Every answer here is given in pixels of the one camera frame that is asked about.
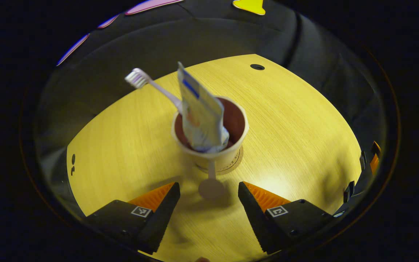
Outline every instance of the toothbrush bristles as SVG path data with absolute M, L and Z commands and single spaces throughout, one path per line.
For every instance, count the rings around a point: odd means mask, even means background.
M 142 88 L 146 83 L 146 79 L 138 72 L 132 71 L 125 77 L 125 80 L 134 88 Z

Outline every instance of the cup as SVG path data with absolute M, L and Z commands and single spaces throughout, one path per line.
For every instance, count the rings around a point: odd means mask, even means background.
M 245 110 L 230 98 L 216 96 L 224 106 L 223 125 L 229 133 L 227 147 L 218 153 L 201 153 L 191 148 L 190 143 L 183 133 L 182 115 L 176 112 L 172 121 L 171 134 L 179 147 L 202 168 L 208 169 L 208 178 L 216 179 L 216 170 L 228 166 L 248 133 L 248 120 Z

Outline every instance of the yellow object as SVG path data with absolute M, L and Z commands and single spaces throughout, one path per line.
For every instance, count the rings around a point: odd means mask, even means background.
M 256 13 L 257 15 L 266 13 L 263 9 L 263 0 L 235 0 L 232 4 L 237 8 Z
M 226 197 L 207 201 L 199 195 L 208 174 L 171 136 L 174 105 L 147 84 L 103 110 L 68 145 L 69 174 L 75 154 L 69 182 L 85 215 L 112 200 L 127 202 L 178 182 L 181 197 L 152 257 L 248 262 L 266 253 L 238 199 L 241 181 L 286 199 L 305 199 L 329 214 L 343 204 L 348 183 L 361 173 L 361 149 L 345 119 L 316 89 L 259 55 L 221 58 L 187 70 L 214 95 L 242 106 L 250 123 L 240 164 L 216 175 Z M 176 72 L 156 82 L 180 97 Z
M 175 182 L 172 182 L 164 186 L 158 187 L 157 189 L 151 190 L 146 194 L 132 199 L 131 201 L 129 201 L 129 203 L 139 207 L 146 207 L 147 209 L 151 209 L 153 210 L 153 212 L 156 212 L 159 205 L 163 201 L 166 194 L 168 194 L 169 189 L 171 189 L 174 183 Z
M 379 155 L 381 154 L 381 147 L 378 145 L 378 143 L 376 143 L 376 141 L 373 141 L 373 147 L 371 150 L 375 151 L 373 159 L 370 162 L 371 173 L 375 175 L 379 165 Z
M 243 181 L 243 184 L 245 184 L 250 193 L 253 195 L 261 210 L 263 210 L 263 213 L 266 212 L 266 209 L 290 203 L 287 199 L 273 194 L 266 189 L 255 186 L 254 184 L 250 184 L 245 181 Z

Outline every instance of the toothpaste tube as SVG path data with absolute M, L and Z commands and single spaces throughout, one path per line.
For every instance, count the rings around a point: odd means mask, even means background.
M 199 152 L 217 153 L 227 146 L 223 126 L 224 106 L 178 62 L 177 78 L 182 94 L 183 133 Z

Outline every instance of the toothbrush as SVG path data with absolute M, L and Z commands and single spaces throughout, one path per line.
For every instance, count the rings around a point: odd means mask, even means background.
M 153 79 L 150 78 L 147 73 L 145 73 L 140 68 L 135 68 L 125 77 L 125 81 L 127 81 L 130 85 L 134 88 L 142 88 L 145 84 L 149 83 L 158 89 L 163 95 L 165 95 L 171 102 L 176 106 L 177 110 L 181 115 L 182 114 L 182 101 L 179 98 L 176 98 L 173 94 L 169 93 L 167 90 L 162 88 L 158 85 Z

